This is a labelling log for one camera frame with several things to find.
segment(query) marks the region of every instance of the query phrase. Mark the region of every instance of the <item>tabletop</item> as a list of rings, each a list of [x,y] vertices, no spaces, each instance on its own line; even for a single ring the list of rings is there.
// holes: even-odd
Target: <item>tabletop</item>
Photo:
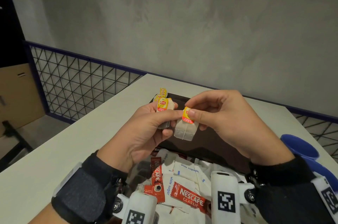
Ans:
[[[208,88],[147,74],[0,173],[0,223],[26,224],[49,202],[70,170],[103,146],[160,87],[184,97]],[[289,133],[313,145],[319,163],[338,177],[338,164],[283,106],[246,98],[280,137]]]

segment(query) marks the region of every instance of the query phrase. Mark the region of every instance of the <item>lipton tea bag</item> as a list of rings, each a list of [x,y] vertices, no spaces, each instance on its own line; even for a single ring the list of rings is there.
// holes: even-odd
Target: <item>lipton tea bag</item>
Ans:
[[[171,100],[171,98],[160,98],[158,103],[157,103],[156,112],[165,111],[167,109],[174,110],[174,108],[175,108],[175,104]],[[158,126],[158,129],[163,130],[163,129],[169,128],[169,126],[170,126],[170,121],[164,122],[164,123],[162,123],[161,125]]]
[[[159,89],[159,94],[157,94],[154,98],[153,98],[153,102],[154,101],[159,101],[160,98],[167,98],[168,92],[165,88],[160,88]]]
[[[189,110],[189,107],[184,108],[182,119],[179,119],[176,123],[174,136],[182,140],[192,141],[198,128],[198,122],[188,117]]]

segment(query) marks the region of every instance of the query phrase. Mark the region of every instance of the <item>black wire grid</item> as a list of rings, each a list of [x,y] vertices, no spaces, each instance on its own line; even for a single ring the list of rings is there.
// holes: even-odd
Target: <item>black wire grid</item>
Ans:
[[[295,115],[304,128],[338,162],[338,124]]]
[[[31,51],[50,112],[73,121],[142,77],[38,47]]]

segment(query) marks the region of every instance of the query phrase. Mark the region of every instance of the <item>person's left hand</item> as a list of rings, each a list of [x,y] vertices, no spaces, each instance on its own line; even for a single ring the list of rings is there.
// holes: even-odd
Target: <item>person's left hand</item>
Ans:
[[[173,135],[172,129],[159,130],[157,127],[167,121],[175,127],[176,120],[183,114],[182,110],[156,112],[156,107],[157,102],[153,102],[138,108],[97,156],[124,172],[128,172],[133,163],[148,157],[157,145]]]

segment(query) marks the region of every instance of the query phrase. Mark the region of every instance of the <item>blue cup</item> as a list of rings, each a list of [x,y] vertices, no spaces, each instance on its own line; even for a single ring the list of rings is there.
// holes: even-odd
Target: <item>blue cup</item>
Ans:
[[[332,190],[336,193],[338,192],[338,179],[336,178],[335,175],[333,175],[332,172],[330,172],[328,169],[326,169],[323,165],[320,163],[310,159],[310,158],[305,158],[303,157],[305,162],[308,164],[310,167],[311,171],[319,173],[322,176],[325,176],[327,179],[328,183],[330,184]]]
[[[313,160],[319,158],[318,151],[308,142],[291,134],[283,134],[281,141],[289,148],[289,150],[297,155],[307,157]]]

